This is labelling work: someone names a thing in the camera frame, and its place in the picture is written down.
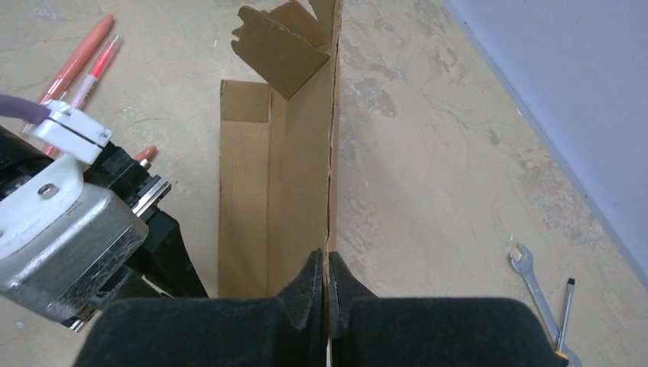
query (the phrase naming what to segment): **open-end wrench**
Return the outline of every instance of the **open-end wrench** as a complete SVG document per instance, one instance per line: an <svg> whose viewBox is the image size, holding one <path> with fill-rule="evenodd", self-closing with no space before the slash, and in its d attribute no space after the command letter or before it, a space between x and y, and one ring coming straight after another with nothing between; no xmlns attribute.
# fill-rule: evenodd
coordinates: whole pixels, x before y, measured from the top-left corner
<svg viewBox="0 0 648 367"><path fill-rule="evenodd" d="M554 319L553 315L551 314L549 304L547 303L546 298L542 290L540 289L536 275L533 273L533 255L531 254L531 251L529 251L529 249L521 243L517 244L517 249L521 254L520 260L517 260L516 256L514 256L513 253L510 253L508 255L510 266L522 277L522 279L524 279L526 287L528 287L529 291L531 292L533 302L536 304L536 307L538 307L540 317L543 319L545 329L549 334L549 338L555 345L558 341L560 330L558 329L556 319ZM580 358L576 355L576 353L567 348L567 346L562 347L562 352L569 357L569 365L574 365L577 367L583 366Z"/></svg>

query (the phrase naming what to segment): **cardboard flap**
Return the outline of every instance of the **cardboard flap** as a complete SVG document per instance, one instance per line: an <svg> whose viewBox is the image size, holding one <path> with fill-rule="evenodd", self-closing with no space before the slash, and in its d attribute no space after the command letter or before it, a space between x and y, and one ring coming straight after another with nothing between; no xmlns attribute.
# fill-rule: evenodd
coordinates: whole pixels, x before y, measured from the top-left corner
<svg viewBox="0 0 648 367"><path fill-rule="evenodd" d="M322 46L331 41L322 27L299 2L287 2L272 9L268 17L283 24L295 34L306 38L315 46Z"/></svg>
<svg viewBox="0 0 648 367"><path fill-rule="evenodd" d="M287 101L276 91L271 95L270 149L267 176L267 290L276 294L285 286L281 245L281 214L284 188L284 145Z"/></svg>
<svg viewBox="0 0 648 367"><path fill-rule="evenodd" d="M313 12L326 38L329 41L332 40L333 29L335 27L335 7L339 3L339 0L309 0L308 2L313 7Z"/></svg>
<svg viewBox="0 0 648 367"><path fill-rule="evenodd" d="M269 122L270 86L221 80L221 121Z"/></svg>
<svg viewBox="0 0 648 367"><path fill-rule="evenodd" d="M219 296L267 296L270 124L221 121Z"/></svg>
<svg viewBox="0 0 648 367"><path fill-rule="evenodd" d="M232 41L232 49L285 99L293 96L329 59L306 38L269 15L244 6L238 16L243 26L238 41Z"/></svg>
<svg viewBox="0 0 648 367"><path fill-rule="evenodd" d="M288 101L283 142L281 248L268 266L277 292L295 278L308 254L326 250L329 237L330 132L335 59Z"/></svg>

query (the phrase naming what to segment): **stained floor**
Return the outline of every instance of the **stained floor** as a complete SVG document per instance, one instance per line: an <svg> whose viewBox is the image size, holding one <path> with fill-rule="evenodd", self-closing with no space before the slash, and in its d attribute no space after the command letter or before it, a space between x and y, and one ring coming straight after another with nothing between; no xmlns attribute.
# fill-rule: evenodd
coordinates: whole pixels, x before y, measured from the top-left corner
<svg viewBox="0 0 648 367"><path fill-rule="evenodd" d="M130 152L156 144L177 218L216 295L219 83L260 80L232 52L240 5L279 1L5 1L0 91L36 99L105 14L125 45L86 111ZM645 365L648 293L436 0L347 0L340 39L338 250L381 296L504 296L533 308L506 256L533 251L567 344L588 366ZM2 120L3 126L18 124ZM70 365L71 333L0 299L3 365Z"/></svg>

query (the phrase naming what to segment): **red marker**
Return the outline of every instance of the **red marker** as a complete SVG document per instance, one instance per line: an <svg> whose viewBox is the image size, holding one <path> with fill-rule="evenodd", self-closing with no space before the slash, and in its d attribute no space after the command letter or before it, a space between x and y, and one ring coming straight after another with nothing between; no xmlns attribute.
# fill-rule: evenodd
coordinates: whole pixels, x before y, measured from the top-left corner
<svg viewBox="0 0 648 367"><path fill-rule="evenodd" d="M59 99L61 97L63 91L74 80L76 75L79 74L79 71L86 65L92 53L99 46L99 43L108 34L112 22L112 14L108 14L95 25L86 38L83 39L83 42L74 50L74 53L72 53L72 56L70 56L65 65L61 67L54 80L52 80L52 83L50 83L50 86L40 96L39 103L43 103L48 99Z"/></svg>
<svg viewBox="0 0 648 367"><path fill-rule="evenodd" d="M104 70L115 56L119 48L122 46L122 38L116 34L104 47L103 51L97 57L95 65L92 66L90 73L86 75L86 78L81 83L81 86L76 91L76 94L72 98L70 106L75 109L82 109L83 105L86 104L86 98L90 94L90 91L95 86L95 83L99 80L99 77L103 74ZM45 154L50 157L56 157L58 155L58 150L52 145L45 145L44 148Z"/></svg>

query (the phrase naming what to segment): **bolt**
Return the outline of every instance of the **bolt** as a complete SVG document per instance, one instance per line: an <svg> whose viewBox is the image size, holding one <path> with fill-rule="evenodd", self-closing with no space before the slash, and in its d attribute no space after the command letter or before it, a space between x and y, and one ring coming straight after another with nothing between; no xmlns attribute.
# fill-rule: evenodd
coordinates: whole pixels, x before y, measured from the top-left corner
<svg viewBox="0 0 648 367"><path fill-rule="evenodd" d="M59 188L56 187L53 183L46 183L40 189L38 189L38 195L45 200L51 199L58 192Z"/></svg>

